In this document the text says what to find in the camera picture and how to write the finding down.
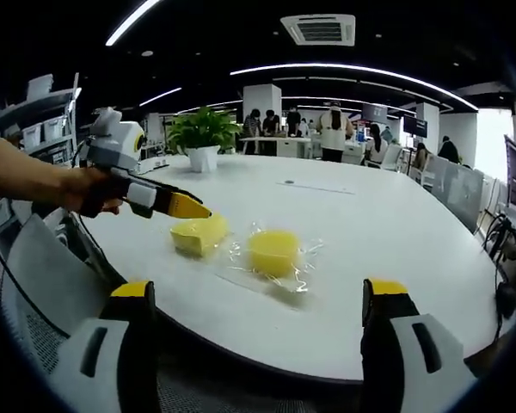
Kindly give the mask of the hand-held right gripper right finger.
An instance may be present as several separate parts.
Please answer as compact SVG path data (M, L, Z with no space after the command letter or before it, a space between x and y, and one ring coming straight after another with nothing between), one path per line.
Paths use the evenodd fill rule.
M363 283L361 412L447 412L475 384L464 346L396 281Z

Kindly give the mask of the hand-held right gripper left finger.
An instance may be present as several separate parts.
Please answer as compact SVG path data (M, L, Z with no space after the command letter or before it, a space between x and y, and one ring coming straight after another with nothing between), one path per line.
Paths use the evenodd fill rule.
M69 412L158 412L154 283L116 288L58 349L55 391Z

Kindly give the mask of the person's left hand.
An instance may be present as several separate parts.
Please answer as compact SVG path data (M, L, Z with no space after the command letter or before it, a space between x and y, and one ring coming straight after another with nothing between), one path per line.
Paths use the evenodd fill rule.
M123 203L114 197L114 179L97 168L64 170L61 176L59 205L87 218L100 213L118 215Z

